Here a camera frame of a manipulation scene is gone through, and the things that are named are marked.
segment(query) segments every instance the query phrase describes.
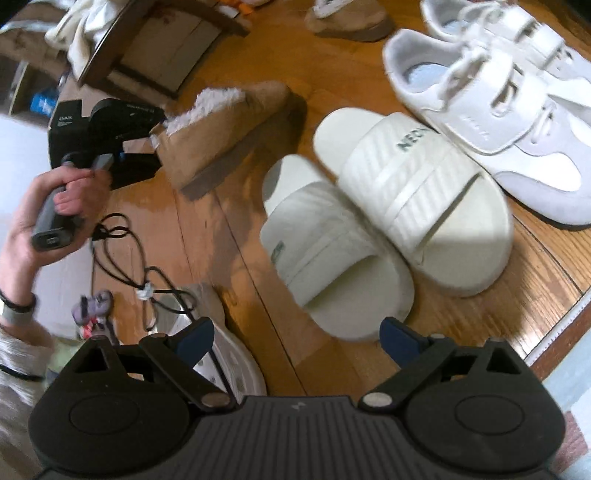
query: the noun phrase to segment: white sneaker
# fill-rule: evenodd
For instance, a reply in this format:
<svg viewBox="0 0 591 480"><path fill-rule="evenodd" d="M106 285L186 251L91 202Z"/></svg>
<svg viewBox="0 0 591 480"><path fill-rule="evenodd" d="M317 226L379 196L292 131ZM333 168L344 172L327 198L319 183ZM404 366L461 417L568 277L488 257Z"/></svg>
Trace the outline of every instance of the white sneaker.
<svg viewBox="0 0 591 480"><path fill-rule="evenodd" d="M550 99L539 76L500 49L412 30L383 54L398 99L509 194L563 226L591 224L591 127Z"/></svg>
<svg viewBox="0 0 591 480"><path fill-rule="evenodd" d="M248 348L226 327L223 304L213 287L200 283L183 287L183 290L190 291L197 299L193 316L211 318L215 328L212 351L195 365L194 370L225 392L229 387L238 403L247 395L266 395L261 369ZM159 301L171 309L181 310L172 295L162 295ZM156 306L156 314L156 329L152 333L163 332L172 336L191 324L185 314L172 313L159 306Z"/></svg>
<svg viewBox="0 0 591 480"><path fill-rule="evenodd" d="M445 41L472 41L511 54L517 68L539 75L548 95L591 124L591 63L548 25L504 0L421 0L429 33Z"/></svg>

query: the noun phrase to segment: cable tie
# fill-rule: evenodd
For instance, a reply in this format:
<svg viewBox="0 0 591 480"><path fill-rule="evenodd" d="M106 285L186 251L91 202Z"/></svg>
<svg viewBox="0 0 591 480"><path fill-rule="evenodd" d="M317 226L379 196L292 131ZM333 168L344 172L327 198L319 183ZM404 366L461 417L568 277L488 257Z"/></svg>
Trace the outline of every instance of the cable tie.
<svg viewBox="0 0 591 480"><path fill-rule="evenodd" d="M148 301L154 296L154 285L152 282L146 282L142 290L137 289L135 294L141 301Z"/></svg>

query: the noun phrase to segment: sleeve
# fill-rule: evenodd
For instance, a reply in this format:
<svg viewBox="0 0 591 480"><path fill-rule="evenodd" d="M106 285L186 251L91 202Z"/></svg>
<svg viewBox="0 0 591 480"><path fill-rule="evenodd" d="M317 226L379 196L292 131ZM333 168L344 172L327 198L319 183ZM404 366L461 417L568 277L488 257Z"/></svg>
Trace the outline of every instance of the sleeve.
<svg viewBox="0 0 591 480"><path fill-rule="evenodd" d="M44 377L53 349L31 346L0 328L0 478L31 480L41 470L29 439L27 424L44 390L43 382L6 373Z"/></svg>

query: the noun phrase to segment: velcro strap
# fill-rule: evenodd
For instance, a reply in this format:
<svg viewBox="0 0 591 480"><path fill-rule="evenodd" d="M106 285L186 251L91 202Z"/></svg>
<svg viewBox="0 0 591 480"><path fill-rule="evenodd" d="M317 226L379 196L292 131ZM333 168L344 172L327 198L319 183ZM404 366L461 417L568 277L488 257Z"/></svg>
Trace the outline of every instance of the velcro strap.
<svg viewBox="0 0 591 480"><path fill-rule="evenodd" d="M564 47L564 39L548 25L543 24L531 36L530 46L528 60L539 69L543 69L557 52Z"/></svg>
<svg viewBox="0 0 591 480"><path fill-rule="evenodd" d="M503 9L501 18L496 24L491 25L491 31L511 41L523 35L527 28L537 23L536 19L517 5L511 5Z"/></svg>
<svg viewBox="0 0 591 480"><path fill-rule="evenodd" d="M511 108L498 115L493 104L512 76L511 55L492 49L478 74L449 101L444 128L485 154L498 153L523 137L539 118L548 87L542 79L526 73Z"/></svg>

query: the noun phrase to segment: metal screw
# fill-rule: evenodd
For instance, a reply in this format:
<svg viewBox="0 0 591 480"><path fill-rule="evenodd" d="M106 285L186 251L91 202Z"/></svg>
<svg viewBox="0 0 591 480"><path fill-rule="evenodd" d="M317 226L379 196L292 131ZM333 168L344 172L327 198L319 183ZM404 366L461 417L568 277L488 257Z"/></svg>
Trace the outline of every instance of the metal screw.
<svg viewBox="0 0 591 480"><path fill-rule="evenodd" d="M201 403L209 408L227 407L231 401L230 395L224 392L206 393L201 397Z"/></svg>
<svg viewBox="0 0 591 480"><path fill-rule="evenodd" d="M383 392L371 392L363 397L363 403L373 408L388 407L392 402L392 397Z"/></svg>

